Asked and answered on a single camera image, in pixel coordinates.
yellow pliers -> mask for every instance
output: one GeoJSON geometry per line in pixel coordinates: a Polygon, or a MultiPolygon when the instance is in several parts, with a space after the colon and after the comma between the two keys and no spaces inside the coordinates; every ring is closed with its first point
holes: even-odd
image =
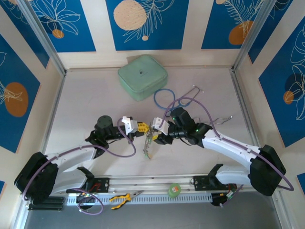
{"type": "Polygon", "coordinates": [[[115,199],[119,199],[119,198],[126,198],[126,200],[124,202],[122,202],[120,205],[116,206],[116,207],[113,207],[111,208],[112,210],[116,210],[116,209],[119,209],[120,207],[122,207],[124,204],[126,204],[127,202],[130,202],[132,200],[132,198],[136,197],[137,195],[141,194],[143,191],[137,191],[137,192],[134,192],[132,194],[130,193],[127,193],[126,195],[124,196],[115,196],[115,197],[112,197],[109,201],[112,202],[114,201],[115,199]]]}

pliers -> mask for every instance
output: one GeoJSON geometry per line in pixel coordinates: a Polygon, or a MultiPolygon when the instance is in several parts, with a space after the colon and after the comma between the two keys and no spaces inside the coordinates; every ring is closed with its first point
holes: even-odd
{"type": "Polygon", "coordinates": [[[126,200],[124,202],[122,202],[120,205],[116,206],[116,207],[112,207],[111,209],[112,210],[116,210],[116,209],[119,209],[121,208],[124,204],[126,204],[127,202],[130,202],[132,200],[132,198],[136,197],[137,195],[141,194],[143,191],[137,191],[137,192],[134,192],[132,194],[130,193],[127,193],[126,195],[124,196],[114,196],[112,197],[109,201],[112,202],[114,201],[115,199],[119,199],[119,198],[126,198],[126,200]]]}

white cable tray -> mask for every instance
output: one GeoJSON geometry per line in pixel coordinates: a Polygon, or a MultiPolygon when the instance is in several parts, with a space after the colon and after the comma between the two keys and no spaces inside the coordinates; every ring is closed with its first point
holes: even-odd
{"type": "MultiPolygon", "coordinates": [[[[96,195],[103,203],[103,205],[115,205],[121,203],[123,199],[115,199],[113,202],[109,202],[109,199],[114,195],[96,195]]],[[[193,194],[180,194],[176,198],[170,198],[167,194],[163,195],[140,195],[134,197],[128,204],[169,204],[169,203],[211,203],[212,194],[211,193],[193,193],[193,194]]],[[[88,203],[83,205],[94,205],[96,203],[95,199],[92,199],[88,203]]],[[[66,199],[66,205],[72,206],[77,205],[76,196],[69,196],[66,199]]]]}

mint green pouch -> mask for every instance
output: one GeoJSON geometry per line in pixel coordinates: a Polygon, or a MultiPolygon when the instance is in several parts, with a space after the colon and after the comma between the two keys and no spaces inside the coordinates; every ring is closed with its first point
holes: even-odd
{"type": "Polygon", "coordinates": [[[118,70],[122,87],[141,101],[167,84],[166,70],[151,56],[144,55],[118,70]]]}

white floor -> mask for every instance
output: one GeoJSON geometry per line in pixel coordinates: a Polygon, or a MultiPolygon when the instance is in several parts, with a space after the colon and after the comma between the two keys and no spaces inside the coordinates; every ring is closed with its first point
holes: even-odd
{"type": "MultiPolygon", "coordinates": [[[[168,67],[168,84],[180,97],[195,84],[204,89],[196,99],[210,111],[212,118],[233,118],[218,130],[230,137],[251,144],[238,99],[228,69],[168,67]]],[[[168,92],[160,92],[158,101],[167,106],[172,100],[168,92]]],[[[192,117],[208,121],[202,108],[192,103],[186,108],[192,117]]],[[[122,116],[150,123],[154,117],[162,117],[163,110],[153,102],[153,96],[137,102],[121,87],[117,69],[68,72],[55,116],[47,154],[62,151],[82,142],[94,129],[97,119],[109,115],[116,125],[122,116]]],[[[142,150],[145,137],[136,138],[137,154],[131,158],[117,158],[108,153],[94,161],[84,163],[96,176],[102,175],[174,175],[208,173],[217,163],[237,163],[217,152],[198,146],[187,146],[179,140],[173,145],[153,144],[152,160],[144,157],[142,150]]],[[[121,140],[111,144],[110,150],[122,155],[131,154],[132,147],[121,140]]]]}

